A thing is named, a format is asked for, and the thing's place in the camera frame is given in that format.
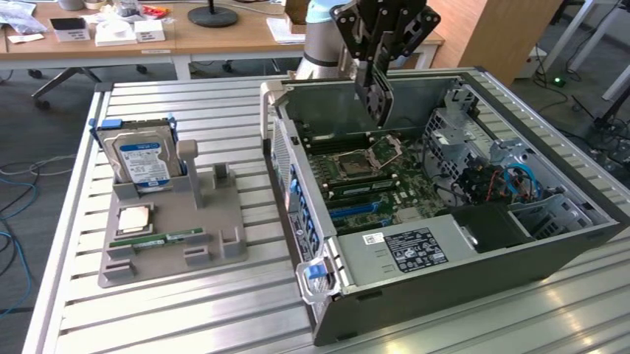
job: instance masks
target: wooden cabinet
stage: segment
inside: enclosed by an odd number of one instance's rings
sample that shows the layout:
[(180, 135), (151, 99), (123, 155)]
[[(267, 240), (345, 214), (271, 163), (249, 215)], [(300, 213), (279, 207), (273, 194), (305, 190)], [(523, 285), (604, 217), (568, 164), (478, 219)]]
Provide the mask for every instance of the wooden cabinet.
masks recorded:
[(434, 68), (483, 66), (512, 83), (562, 0), (428, 0), (444, 45)]

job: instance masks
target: hard drive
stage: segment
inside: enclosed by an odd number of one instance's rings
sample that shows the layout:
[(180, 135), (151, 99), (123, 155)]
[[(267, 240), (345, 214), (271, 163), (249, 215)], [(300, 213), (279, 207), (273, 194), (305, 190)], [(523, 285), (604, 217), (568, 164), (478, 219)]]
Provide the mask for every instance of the hard drive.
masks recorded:
[(96, 135), (116, 183), (135, 183), (139, 192), (171, 187), (171, 178), (181, 176), (173, 122), (168, 119), (143, 122), (108, 119), (97, 127)]

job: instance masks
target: small white box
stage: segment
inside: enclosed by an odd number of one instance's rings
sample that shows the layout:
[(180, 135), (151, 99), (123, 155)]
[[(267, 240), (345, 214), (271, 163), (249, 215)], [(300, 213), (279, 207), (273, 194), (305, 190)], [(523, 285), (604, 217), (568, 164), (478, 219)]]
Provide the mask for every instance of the small white box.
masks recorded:
[(167, 40), (160, 20), (136, 21), (133, 23), (133, 31), (140, 43)]
[(88, 41), (89, 30), (83, 18), (50, 18), (57, 41)]
[(120, 20), (104, 21), (96, 26), (96, 46), (123, 46), (136, 44), (131, 25)]

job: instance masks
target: barcode sticker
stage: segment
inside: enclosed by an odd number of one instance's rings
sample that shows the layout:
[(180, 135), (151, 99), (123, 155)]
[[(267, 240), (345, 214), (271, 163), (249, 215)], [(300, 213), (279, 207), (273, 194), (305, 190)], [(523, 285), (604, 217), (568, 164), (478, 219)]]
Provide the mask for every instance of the barcode sticker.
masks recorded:
[(145, 49), (141, 51), (141, 54), (169, 54), (169, 49)]
[(363, 235), (363, 240), (365, 241), (365, 245), (372, 245), (375, 243), (380, 243), (384, 241), (383, 239), (383, 232), (378, 232), (375, 234)]

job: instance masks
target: aluminum table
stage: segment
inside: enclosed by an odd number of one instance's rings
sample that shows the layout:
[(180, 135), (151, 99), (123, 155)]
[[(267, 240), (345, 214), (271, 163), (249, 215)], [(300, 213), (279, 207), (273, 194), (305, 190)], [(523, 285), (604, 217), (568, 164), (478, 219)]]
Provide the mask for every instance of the aluminum table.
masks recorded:
[[(277, 78), (121, 83), (95, 93), (89, 119), (172, 113), (181, 139), (199, 141), (197, 166), (229, 164), (249, 259), (131, 285), (97, 286), (112, 171), (85, 125), (24, 353), (630, 353), (627, 233), (540, 282), (327, 347), (311, 345), (260, 151), (259, 88)], [(480, 80), (630, 212), (628, 191), (504, 87)], [(480, 111), (479, 119), (492, 124), (492, 112)]]

